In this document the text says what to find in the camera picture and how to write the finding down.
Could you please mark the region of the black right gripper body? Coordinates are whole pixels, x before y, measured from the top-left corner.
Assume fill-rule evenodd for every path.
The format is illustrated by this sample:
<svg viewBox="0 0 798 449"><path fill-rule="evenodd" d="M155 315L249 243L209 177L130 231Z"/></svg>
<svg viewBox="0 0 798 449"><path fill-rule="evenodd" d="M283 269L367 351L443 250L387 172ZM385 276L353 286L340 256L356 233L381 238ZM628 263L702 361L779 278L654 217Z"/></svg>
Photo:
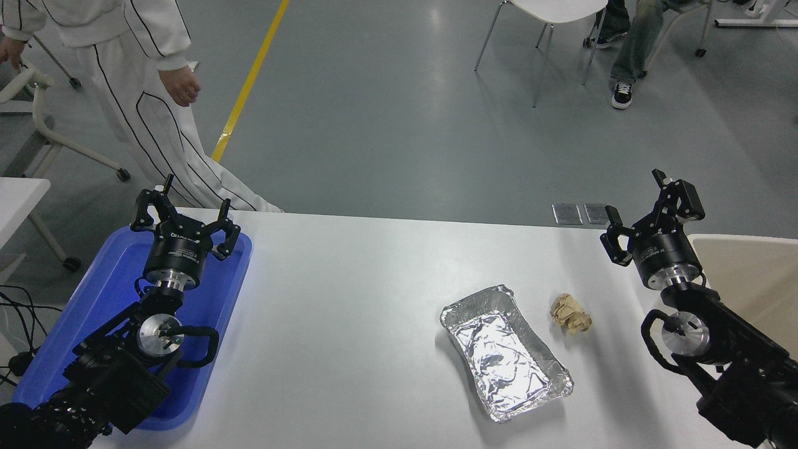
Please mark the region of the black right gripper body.
<svg viewBox="0 0 798 449"><path fill-rule="evenodd" d="M640 279L696 279L701 264L682 226L633 228L628 241Z"/></svg>

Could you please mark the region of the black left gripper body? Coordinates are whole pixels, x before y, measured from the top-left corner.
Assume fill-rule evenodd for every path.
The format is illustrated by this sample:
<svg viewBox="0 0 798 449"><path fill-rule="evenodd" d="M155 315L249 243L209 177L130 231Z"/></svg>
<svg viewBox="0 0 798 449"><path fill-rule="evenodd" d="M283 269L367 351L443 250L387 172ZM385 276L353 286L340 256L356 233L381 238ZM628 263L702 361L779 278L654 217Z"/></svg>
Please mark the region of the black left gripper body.
<svg viewBox="0 0 798 449"><path fill-rule="evenodd" d="M204 227L201 221L179 218L160 222L154 230L154 241L143 275L156 281L157 273L179 272L191 281L200 281L207 255L212 247L209 236L196 235Z"/></svg>

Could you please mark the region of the person's hand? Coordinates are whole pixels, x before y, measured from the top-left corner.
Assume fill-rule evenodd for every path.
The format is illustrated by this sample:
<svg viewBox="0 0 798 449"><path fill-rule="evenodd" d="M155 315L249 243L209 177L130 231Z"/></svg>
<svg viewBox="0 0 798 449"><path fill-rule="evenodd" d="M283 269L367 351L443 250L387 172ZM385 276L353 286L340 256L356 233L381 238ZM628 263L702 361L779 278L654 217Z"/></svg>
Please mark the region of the person's hand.
<svg viewBox="0 0 798 449"><path fill-rule="evenodd" d="M0 63L8 62L15 70L20 71L22 65L22 53L26 48L27 42L5 36L1 42Z"/></svg>
<svg viewBox="0 0 798 449"><path fill-rule="evenodd" d="M160 69L158 74L165 90L177 105L188 107L197 101L201 85L190 66L185 65L179 69Z"/></svg>

